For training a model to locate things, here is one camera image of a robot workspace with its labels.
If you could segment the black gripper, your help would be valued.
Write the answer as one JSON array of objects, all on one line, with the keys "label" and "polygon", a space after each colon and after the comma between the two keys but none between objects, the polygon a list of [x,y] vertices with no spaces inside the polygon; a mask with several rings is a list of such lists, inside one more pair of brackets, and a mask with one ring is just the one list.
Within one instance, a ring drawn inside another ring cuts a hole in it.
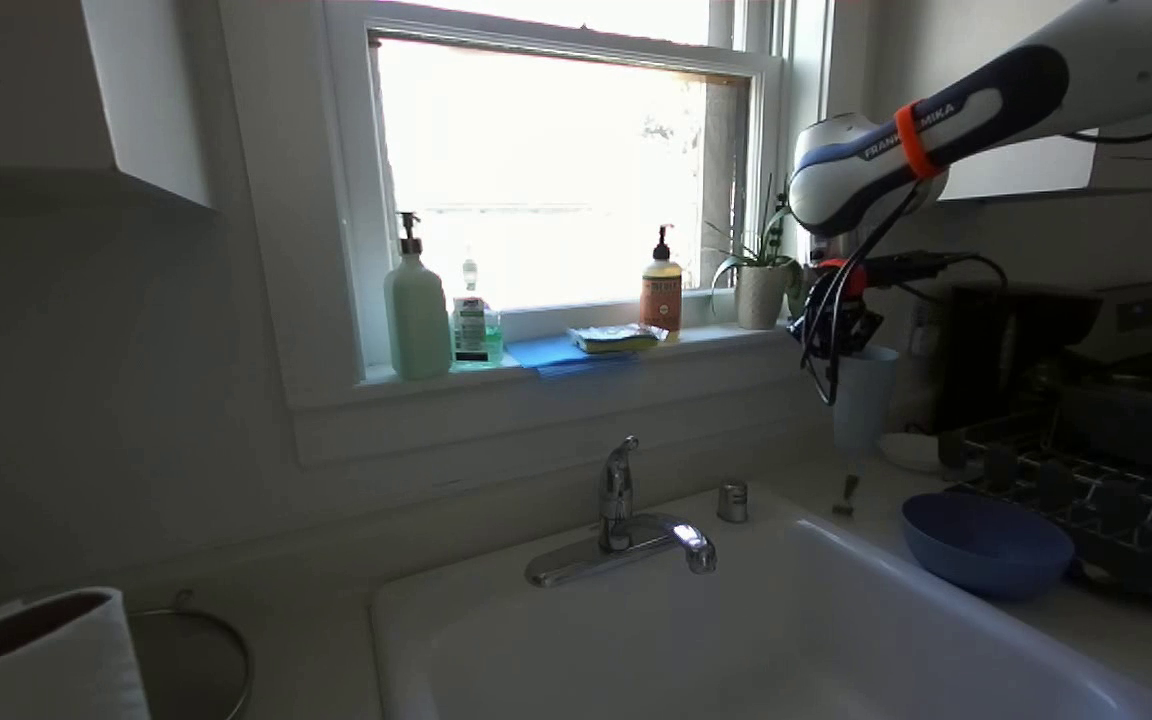
[{"label": "black gripper", "polygon": [[822,255],[807,274],[801,331],[812,357],[851,357],[874,338],[882,316],[864,305],[869,284],[872,274],[851,267],[842,255]]}]

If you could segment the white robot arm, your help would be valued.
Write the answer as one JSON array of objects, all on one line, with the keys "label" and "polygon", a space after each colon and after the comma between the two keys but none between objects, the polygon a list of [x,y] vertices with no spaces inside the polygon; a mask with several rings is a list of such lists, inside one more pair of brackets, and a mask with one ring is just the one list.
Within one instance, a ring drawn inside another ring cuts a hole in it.
[{"label": "white robot arm", "polygon": [[1081,0],[882,126],[812,126],[787,172],[787,209],[812,242],[837,242],[872,206],[965,155],[1139,116],[1152,116],[1152,0]]}]

